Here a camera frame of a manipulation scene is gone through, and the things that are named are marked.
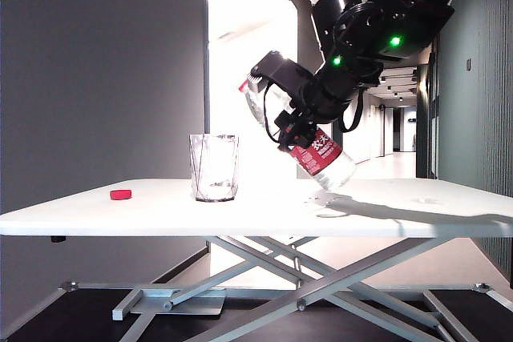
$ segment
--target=red bottle cap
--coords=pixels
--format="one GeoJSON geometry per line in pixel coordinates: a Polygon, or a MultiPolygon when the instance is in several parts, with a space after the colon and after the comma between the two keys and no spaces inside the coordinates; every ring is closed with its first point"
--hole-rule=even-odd
{"type": "Polygon", "coordinates": [[[131,198],[131,190],[112,190],[111,191],[111,199],[112,200],[122,200],[122,199],[130,199],[131,198]]]}

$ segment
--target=robotic arm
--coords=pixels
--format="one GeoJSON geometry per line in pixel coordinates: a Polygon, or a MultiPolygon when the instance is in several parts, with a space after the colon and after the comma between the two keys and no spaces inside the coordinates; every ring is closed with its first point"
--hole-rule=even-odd
{"type": "Polygon", "coordinates": [[[276,84],[292,99],[292,112],[282,111],[274,121],[279,148],[308,147],[317,124],[338,120],[342,132],[356,128],[363,92],[379,84],[383,62],[400,62],[429,46],[454,12],[449,1],[319,0],[313,20],[325,60],[321,68],[312,74],[271,51],[251,69],[259,92],[276,84]],[[342,116],[355,95],[356,115],[346,128],[342,116]]]}

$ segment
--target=clear drinking glass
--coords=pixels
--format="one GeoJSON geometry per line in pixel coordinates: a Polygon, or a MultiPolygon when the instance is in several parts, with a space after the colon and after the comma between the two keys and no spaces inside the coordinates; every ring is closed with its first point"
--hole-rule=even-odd
{"type": "Polygon", "coordinates": [[[192,194],[202,202],[235,198],[238,188],[239,137],[189,135],[192,194]]]}

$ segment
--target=green led light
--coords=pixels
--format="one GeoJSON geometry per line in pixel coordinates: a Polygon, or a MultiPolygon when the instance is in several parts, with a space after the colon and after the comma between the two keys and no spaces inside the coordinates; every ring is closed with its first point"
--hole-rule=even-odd
{"type": "Polygon", "coordinates": [[[390,45],[392,47],[399,47],[402,44],[402,36],[395,35],[390,39],[390,45]]]}
{"type": "Polygon", "coordinates": [[[331,60],[331,63],[334,65],[334,66],[340,66],[342,64],[342,56],[336,56],[334,57],[332,60],[331,60]]]}

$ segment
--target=red bottle label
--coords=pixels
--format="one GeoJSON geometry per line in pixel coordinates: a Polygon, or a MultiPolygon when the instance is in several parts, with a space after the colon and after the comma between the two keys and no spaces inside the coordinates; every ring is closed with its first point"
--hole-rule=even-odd
{"type": "Polygon", "coordinates": [[[290,154],[311,176],[324,170],[342,153],[341,147],[323,130],[317,129],[315,140],[308,148],[295,146],[290,154]]]}

